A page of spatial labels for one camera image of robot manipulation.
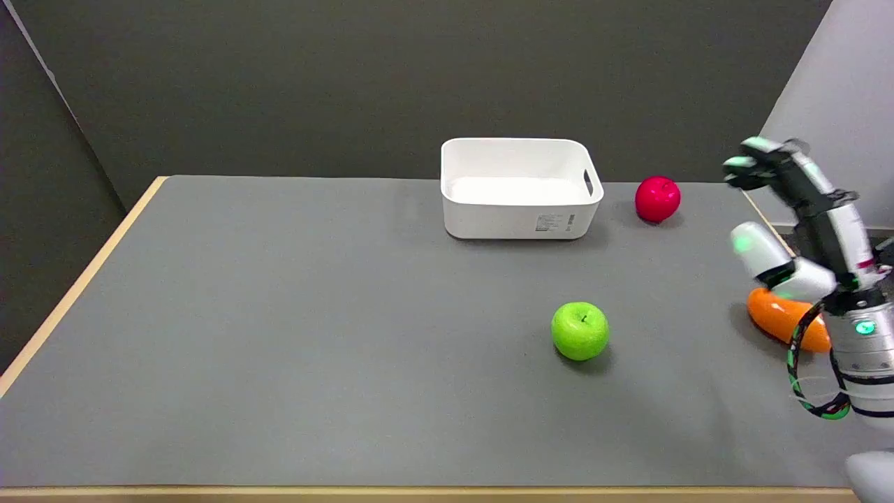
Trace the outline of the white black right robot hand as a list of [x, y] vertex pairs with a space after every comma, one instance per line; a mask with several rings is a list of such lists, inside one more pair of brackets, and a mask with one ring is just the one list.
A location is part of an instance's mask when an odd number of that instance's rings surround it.
[[817, 302], [869, 291], [890, 273], [870, 245], [855, 205], [858, 194], [835, 188], [795, 144], [751, 137], [722, 168], [728, 186], [741, 192], [767, 188], [796, 217], [793, 249], [766, 224], [747, 221], [729, 233], [750, 276], [779, 298]]

